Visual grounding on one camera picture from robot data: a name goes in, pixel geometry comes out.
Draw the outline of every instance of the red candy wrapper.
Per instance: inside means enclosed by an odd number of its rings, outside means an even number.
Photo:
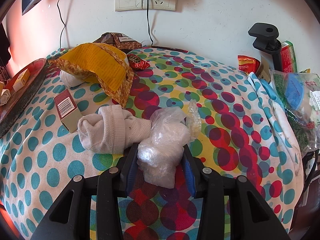
[[[137,55],[129,54],[127,55],[130,67],[134,69],[146,69],[150,67],[150,64],[143,59],[139,58]]]

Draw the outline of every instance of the wall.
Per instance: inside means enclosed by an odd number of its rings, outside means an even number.
[[[146,10],[115,12],[115,0],[60,0],[67,23],[62,47],[91,42],[104,32],[122,32],[150,44]],[[280,41],[294,44],[298,70],[319,73],[320,25],[303,0],[178,0],[177,11],[149,14],[155,45],[183,48],[209,59],[237,66],[237,55],[260,58],[247,33],[255,22],[278,27]],[[17,72],[59,47],[63,24],[57,0],[42,0],[21,16],[21,0],[7,14]]]

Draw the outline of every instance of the barcode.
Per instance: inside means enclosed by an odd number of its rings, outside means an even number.
[[[58,104],[58,110],[60,112],[61,118],[63,118],[65,115],[69,114],[71,110],[75,109],[73,106],[73,103],[70,99],[70,97],[67,97],[66,99],[62,100]]]

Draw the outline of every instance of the plastic bag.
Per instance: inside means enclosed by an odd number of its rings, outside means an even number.
[[[276,70],[270,70],[270,75],[304,157],[320,148],[320,78],[312,73]]]
[[[138,165],[146,182],[174,188],[176,166],[180,163],[183,146],[190,141],[184,124],[186,114],[177,106],[156,110],[150,117],[150,137],[138,146]]]

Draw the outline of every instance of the bed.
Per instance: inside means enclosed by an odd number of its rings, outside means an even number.
[[[301,154],[264,84],[254,75],[184,50],[143,47],[131,53],[151,66],[135,73],[126,109],[148,119],[161,107],[179,106],[186,112],[195,99],[202,131],[189,146],[192,155],[223,176],[247,176],[288,232],[303,188]],[[61,54],[56,51],[48,58]],[[69,133],[61,124],[53,101],[65,89],[59,72],[54,65],[47,68],[42,86],[0,139],[0,198],[25,239],[30,239],[73,176],[99,175],[122,156],[85,150],[77,132]],[[83,115],[116,103],[99,84],[85,82],[70,92]],[[95,200],[92,240],[96,239]],[[130,196],[118,202],[125,240],[196,239],[202,200],[190,197],[180,166],[174,189],[144,182],[139,171]],[[225,224],[229,239],[227,198]]]

